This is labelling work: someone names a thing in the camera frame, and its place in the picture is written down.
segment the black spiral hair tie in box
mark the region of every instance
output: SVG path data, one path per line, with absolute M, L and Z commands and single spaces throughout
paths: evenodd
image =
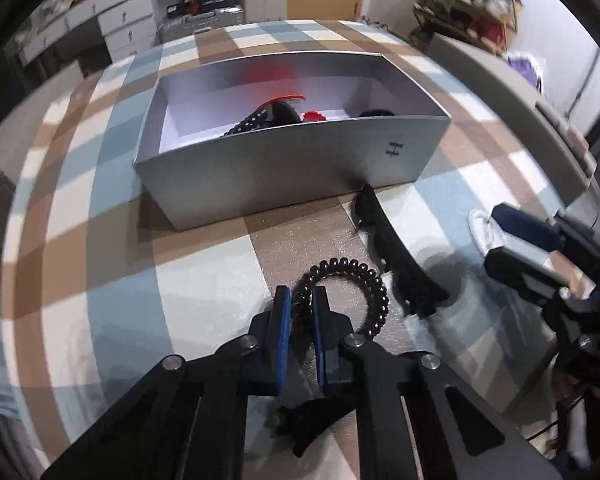
M 427 276 L 411 256 L 369 184 L 365 184 L 356 195 L 353 213 L 356 227 L 373 229 L 374 249 L 386 262 L 385 270 L 394 272 L 395 288 L 400 297 L 409 303 L 410 314 L 427 317 L 435 313 L 436 304 L 448 300 L 449 293 Z
M 295 314 L 302 316 L 310 312 L 311 294 L 314 287 L 327 276 L 341 275 L 353 279 L 363 289 L 368 303 L 365 322 L 357 330 L 367 339 L 373 339 L 384 326 L 389 312 L 389 297 L 382 278 L 367 264 L 348 258 L 331 258 L 311 267 L 294 290 Z

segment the white slipper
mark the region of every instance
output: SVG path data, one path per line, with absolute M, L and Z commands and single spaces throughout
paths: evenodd
M 472 210 L 467 221 L 469 222 L 471 236 L 483 256 L 486 256 L 492 249 L 502 247 L 505 244 L 502 227 L 485 211 L 481 209 Z

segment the metal screw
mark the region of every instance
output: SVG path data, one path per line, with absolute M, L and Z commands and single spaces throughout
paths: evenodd
M 242 348 L 251 349 L 258 345 L 258 338 L 254 335 L 247 334 L 240 338 L 240 346 Z
M 582 334 L 578 338 L 578 346 L 585 352 L 591 352 L 593 350 L 593 341 L 588 334 Z
M 440 367 L 440 358 L 437 355 L 426 354 L 420 358 L 420 364 L 429 370 Z
M 162 368 L 165 370 L 177 370 L 184 364 L 184 359 L 179 355 L 167 355 L 162 360 Z
M 347 334 L 344 336 L 344 344 L 352 348 L 361 347 L 365 343 L 365 337 L 362 334 Z
M 562 298 L 563 301 L 567 301 L 567 300 L 571 299 L 571 291 L 569 290 L 569 287 L 567 287 L 567 286 L 560 287 L 560 290 L 558 291 L 558 293 L 560 294 L 560 297 Z

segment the open box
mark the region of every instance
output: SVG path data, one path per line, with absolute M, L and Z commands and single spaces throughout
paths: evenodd
M 222 137 L 263 102 L 303 94 L 327 121 Z M 394 116 L 360 118 L 368 110 Z M 161 77 L 134 166 L 182 230 L 279 206 L 416 180 L 448 113 L 381 54 L 284 52 Z

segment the black spiral hair tie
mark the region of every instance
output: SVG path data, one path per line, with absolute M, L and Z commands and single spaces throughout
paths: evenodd
M 341 275 L 352 278 L 365 293 L 368 304 L 366 319 L 357 333 L 367 339 L 373 339 L 380 333 L 389 312 L 389 297 L 382 278 L 367 264 L 348 258 L 331 258 L 323 260 L 319 265 L 311 267 L 305 273 L 294 291 L 296 314 L 305 315 L 311 312 L 311 294 L 314 287 L 327 276 Z

